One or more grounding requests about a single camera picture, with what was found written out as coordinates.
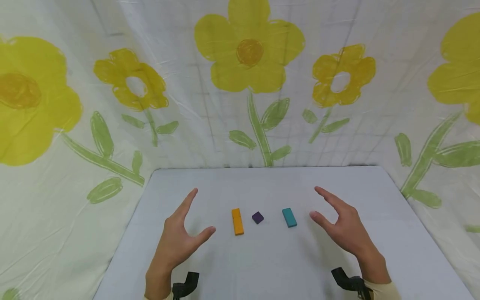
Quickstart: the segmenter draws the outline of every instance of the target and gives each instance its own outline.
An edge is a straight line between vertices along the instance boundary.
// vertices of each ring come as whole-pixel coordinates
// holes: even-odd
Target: purple cube
[[[253,214],[252,219],[255,221],[255,223],[258,224],[264,220],[264,216],[262,216],[260,212],[256,212],[255,214]]]

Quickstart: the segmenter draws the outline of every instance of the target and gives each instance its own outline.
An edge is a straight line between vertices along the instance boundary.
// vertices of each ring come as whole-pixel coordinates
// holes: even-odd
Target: flower center
[[[256,39],[245,39],[241,41],[237,47],[237,58],[239,62],[249,67],[256,65],[263,54],[264,47],[262,43]]]
[[[330,85],[330,89],[334,93],[340,93],[341,91],[345,90],[347,85],[350,83],[350,73],[348,72],[340,72],[333,78],[332,84]]]
[[[147,86],[138,77],[130,76],[127,77],[127,86],[132,93],[139,96],[140,98],[147,94]]]
[[[40,88],[32,78],[16,73],[0,75],[0,103],[13,109],[34,108],[40,96]]]

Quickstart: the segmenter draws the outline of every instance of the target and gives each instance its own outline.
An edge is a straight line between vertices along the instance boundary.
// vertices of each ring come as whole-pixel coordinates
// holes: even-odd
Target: white fabric backdrop
[[[380,165],[401,187],[431,132],[463,109],[461,104],[437,102],[427,81],[445,63],[440,53],[445,33],[461,18],[480,12],[480,1],[270,0],[269,4],[269,20],[291,22],[305,38],[303,51],[285,67],[283,87],[253,95],[260,116],[274,101],[290,98],[283,120],[266,133],[272,151],[291,147],[274,166]],[[129,166],[132,153],[140,150],[145,182],[156,168],[263,167],[258,146],[250,150],[229,138],[233,130],[255,137],[247,110],[249,91],[222,91],[213,84],[212,62],[199,52],[194,37],[196,23],[207,14],[227,17],[228,1],[4,0],[0,37],[5,41],[36,36],[61,49],[68,85],[83,105],[82,118],[69,136],[94,149],[89,122],[99,111],[115,143],[113,159]],[[312,77],[312,66],[321,55],[356,44],[365,45],[364,57],[375,59],[375,76],[361,88],[355,103],[332,109],[329,123],[344,118],[349,122],[332,133],[321,133],[310,144],[318,122],[307,123],[303,111],[310,109],[318,119],[327,111],[312,99],[318,81]],[[96,61],[121,48],[135,51],[138,60],[166,83],[168,107],[150,111],[157,125],[174,121],[179,125],[171,134],[158,134],[158,147],[152,146],[148,123],[135,128],[121,116],[145,120],[144,112],[122,105],[112,86],[93,72]],[[480,139],[479,128],[462,113],[443,147]],[[411,142],[410,166],[400,162],[395,143],[399,133]],[[18,167],[0,164],[0,174],[0,295],[15,288],[22,299],[91,299],[142,187],[125,181],[118,195],[91,204],[87,195],[111,172],[85,164],[59,135],[36,161]],[[477,299],[479,177],[478,165],[433,164],[418,188],[434,192],[442,205],[431,208],[408,200]]]

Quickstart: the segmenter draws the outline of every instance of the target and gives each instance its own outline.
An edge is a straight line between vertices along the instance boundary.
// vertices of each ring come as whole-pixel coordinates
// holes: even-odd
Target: yellow block
[[[232,219],[233,219],[233,229],[235,230],[235,235],[243,234],[243,224],[241,222],[240,209],[232,209]]]

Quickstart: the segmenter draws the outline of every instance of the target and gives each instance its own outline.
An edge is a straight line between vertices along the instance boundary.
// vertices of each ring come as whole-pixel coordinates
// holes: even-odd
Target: beige sleeve
[[[373,291],[373,300],[401,300],[402,297],[396,289],[395,283],[390,282],[389,284],[375,284],[363,280],[365,286]]]
[[[164,300],[173,300],[173,293],[170,293],[170,295],[166,297]]]

